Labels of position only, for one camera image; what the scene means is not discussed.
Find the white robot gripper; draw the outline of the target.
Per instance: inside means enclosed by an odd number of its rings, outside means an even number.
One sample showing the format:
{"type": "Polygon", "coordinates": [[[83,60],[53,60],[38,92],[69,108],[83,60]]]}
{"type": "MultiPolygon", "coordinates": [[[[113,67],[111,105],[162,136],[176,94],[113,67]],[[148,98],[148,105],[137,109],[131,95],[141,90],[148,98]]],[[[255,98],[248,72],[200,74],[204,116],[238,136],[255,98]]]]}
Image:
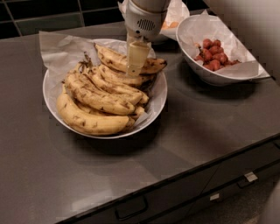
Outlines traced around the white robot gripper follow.
{"type": "Polygon", "coordinates": [[[128,0],[127,74],[138,76],[147,60],[152,42],[160,33],[171,0],[128,0]]]}

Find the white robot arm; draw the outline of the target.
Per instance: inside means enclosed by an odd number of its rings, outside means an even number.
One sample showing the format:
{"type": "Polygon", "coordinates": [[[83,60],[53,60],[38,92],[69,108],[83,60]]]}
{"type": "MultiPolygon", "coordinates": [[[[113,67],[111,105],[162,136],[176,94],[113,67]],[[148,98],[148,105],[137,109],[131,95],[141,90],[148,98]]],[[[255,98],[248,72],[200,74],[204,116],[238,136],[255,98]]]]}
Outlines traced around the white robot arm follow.
{"type": "Polygon", "coordinates": [[[151,42],[162,23],[178,21],[175,37],[191,69],[214,86],[271,77],[280,81],[280,0],[203,0],[210,16],[185,15],[172,0],[125,0],[121,8],[130,40],[151,42]],[[204,39],[223,44],[227,63],[212,66],[199,56],[204,39]]]}

